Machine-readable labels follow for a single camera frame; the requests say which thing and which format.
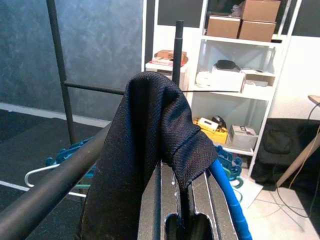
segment gray wall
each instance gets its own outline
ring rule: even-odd
[[[67,79],[124,89],[141,71],[142,0],[56,0]],[[63,112],[45,0],[0,0],[0,102]],[[120,96],[71,89],[74,114],[111,120]]]

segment metal pipe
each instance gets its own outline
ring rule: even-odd
[[[86,89],[96,92],[102,92],[102,93],[108,93],[108,94],[116,94],[116,95],[124,95],[125,91],[118,90],[118,89],[112,89],[107,88],[103,86],[97,86],[97,85],[86,85],[86,84],[80,84],[72,81],[65,81],[64,85],[66,87],[76,88],[76,89]]]
[[[56,169],[0,213],[0,239],[25,239],[99,158],[106,126]]]
[[[181,68],[183,32],[184,32],[184,21],[177,20],[175,22],[172,81],[178,87],[179,87],[179,82],[180,82],[180,68]]]
[[[288,12],[289,12],[289,9],[290,9],[290,5],[291,5],[291,0],[287,0],[286,5],[285,5],[285,9],[284,9],[284,13],[282,15],[281,23],[280,23],[280,26],[279,26],[279,29],[278,29],[278,33],[277,33],[277,36],[276,36],[278,39],[281,38],[281,34],[282,34],[283,29],[284,29],[286,20],[287,20],[287,16],[288,16]]]
[[[68,88],[64,85],[64,82],[67,80],[67,75],[66,75],[66,69],[65,69],[64,55],[63,55],[62,46],[61,46],[55,0],[46,0],[46,6],[49,14],[54,52],[55,52],[56,64],[58,67],[60,86],[61,86],[62,97],[63,97],[63,105],[64,105],[64,111],[66,116],[66,123],[68,127],[68,132],[69,132],[69,139],[71,144],[75,144],[77,141],[75,136],[75,128],[73,125],[74,121],[72,117],[70,96],[69,96]]]

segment cable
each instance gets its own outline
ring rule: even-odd
[[[310,147],[310,149],[309,149],[309,152],[308,152],[308,154],[305,156],[305,159],[303,160],[303,162],[302,162],[302,164],[301,164],[298,172],[294,175],[292,181],[290,182],[289,189],[291,188],[292,184],[293,184],[294,181],[296,180],[298,174],[300,173],[301,169],[304,167],[307,159],[309,158],[309,155],[310,155],[310,153],[311,153],[311,150],[312,150],[312,149],[314,148],[314,146],[315,146],[315,142],[316,142],[316,140],[317,140],[317,138],[318,138],[319,132],[320,132],[320,124],[319,124],[318,130],[316,131],[316,135],[315,135],[315,138],[314,138],[314,140],[313,140],[313,143],[312,143],[312,145],[311,145],[311,147]]]
[[[309,123],[309,121],[310,121],[310,117],[311,117],[311,114],[313,113],[313,111],[316,109],[316,107],[318,107],[318,106],[320,106],[320,102],[318,102],[316,105],[314,105],[314,107],[311,109],[311,111],[309,112],[309,116],[308,116],[308,118],[307,118],[307,120],[306,120],[306,123],[305,123],[305,125],[304,125],[304,128],[303,128],[303,130],[299,133],[299,137],[306,131],[306,129],[307,129],[307,126],[308,126],[308,123]]]
[[[309,122],[310,117],[311,117],[311,114],[312,114],[313,111],[316,109],[316,107],[318,107],[319,105],[320,105],[320,102],[318,102],[318,103],[311,109],[311,111],[310,111],[310,113],[309,113],[309,116],[308,116],[308,118],[307,118],[307,120],[306,120],[306,123],[305,123],[305,125],[304,125],[304,128],[303,128],[302,132],[300,132],[300,134],[298,135],[299,137],[306,131],[307,126],[308,126],[308,122]],[[292,186],[292,184],[294,183],[296,177],[298,176],[298,174],[300,173],[301,169],[302,169],[303,166],[305,165],[305,163],[306,163],[306,161],[307,161],[307,159],[308,159],[308,157],[309,157],[309,155],[310,155],[310,153],[311,153],[311,150],[314,148],[315,142],[316,142],[316,140],[317,140],[317,138],[318,138],[318,135],[319,135],[319,130],[320,130],[320,125],[319,125],[319,127],[318,127],[318,130],[316,131],[316,135],[315,135],[314,141],[313,141],[313,143],[312,143],[311,148],[309,149],[308,154],[306,155],[305,159],[303,160],[303,162],[302,162],[302,164],[301,164],[298,172],[295,174],[293,180],[290,182],[289,189],[291,188],[291,186]]]
[[[320,105],[320,102],[317,103],[317,104],[312,108],[312,110],[310,111],[309,116],[308,116],[308,118],[307,118],[307,121],[306,121],[306,123],[305,123],[305,125],[304,125],[304,128],[303,128],[302,132],[299,134],[299,136],[301,136],[301,135],[305,132],[305,130],[306,130],[306,128],[307,128],[307,125],[308,125],[308,122],[309,122],[309,120],[310,120],[310,117],[311,117],[312,112],[313,112],[313,111],[316,109],[316,107],[318,107],[319,105]],[[290,189],[291,185],[293,184],[294,180],[296,179],[296,177],[298,176],[299,172],[301,171],[301,169],[302,169],[303,165],[305,164],[306,160],[308,159],[308,156],[309,156],[309,154],[310,154],[310,152],[311,152],[311,149],[314,147],[314,144],[315,144],[315,142],[316,142],[316,139],[317,139],[317,137],[318,137],[318,135],[319,135],[319,131],[320,131],[320,125],[319,125],[319,127],[318,127],[317,132],[316,132],[316,136],[315,136],[314,142],[313,142],[313,144],[312,144],[312,147],[310,148],[310,150],[309,150],[309,152],[308,152],[308,154],[307,154],[307,157],[306,157],[305,160],[303,161],[303,163],[302,163],[299,171],[297,172],[297,174],[294,176],[293,180],[291,181],[290,186],[289,186],[289,189]],[[278,161],[275,163],[274,168],[273,168],[273,170],[272,170],[272,179],[273,179],[273,182],[275,182],[275,183],[276,183],[276,181],[275,181],[275,170],[276,170],[277,165],[278,165]],[[307,214],[307,216],[302,215],[302,214],[296,212],[296,211],[293,210],[290,206],[288,206],[288,204],[286,204],[286,202],[285,202],[285,201],[282,199],[282,197],[280,196],[280,192],[279,192],[279,188],[278,188],[277,184],[275,184],[275,187],[276,187],[276,192],[277,192],[277,194],[278,194],[278,197],[280,198],[280,200],[283,202],[283,204],[284,204],[289,210],[291,210],[293,213],[297,214],[298,216],[300,216],[300,217],[302,217],[302,218],[310,218],[310,217],[311,217],[311,214],[312,214],[312,208],[314,207],[314,204],[315,204],[315,201],[316,201],[316,198],[317,198],[317,193],[318,193],[318,188],[319,188],[319,182],[320,182],[320,168],[319,168],[318,176],[317,176],[317,179],[316,179],[316,186],[315,186],[314,195],[313,195],[313,198],[312,198],[312,201],[311,201],[311,204],[310,204],[310,208],[309,208],[309,213]]]
[[[313,195],[313,198],[312,198],[312,201],[311,201],[311,204],[310,204],[310,208],[309,208],[309,214],[308,214],[307,216],[302,215],[302,214],[296,212],[295,210],[293,210],[291,207],[289,207],[289,206],[286,204],[286,202],[281,198],[278,187],[276,187],[276,192],[278,193],[278,196],[279,196],[280,200],[283,202],[283,204],[284,204],[288,209],[290,209],[292,212],[294,212],[295,214],[299,215],[300,217],[310,218],[310,217],[311,217],[311,214],[312,214],[312,208],[314,207],[314,204],[315,204],[315,201],[316,201],[316,197],[317,197],[317,193],[318,193],[318,188],[319,188],[319,182],[320,182],[320,169],[319,169],[318,176],[317,176],[317,180],[316,180],[316,186],[315,186],[314,195]]]

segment blue cable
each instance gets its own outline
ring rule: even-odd
[[[218,159],[211,164],[209,171],[224,193],[239,240],[252,240],[240,203],[237,200],[229,179]]]

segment black fabric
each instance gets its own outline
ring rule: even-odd
[[[217,158],[192,123],[181,90],[156,72],[136,75],[106,137],[84,206],[82,239],[136,239],[141,197],[156,164],[172,166],[185,191]]]
[[[317,120],[268,118],[251,177],[260,184],[278,180],[316,136],[318,126]],[[317,173],[319,158],[320,149],[317,149],[305,162],[300,176]]]

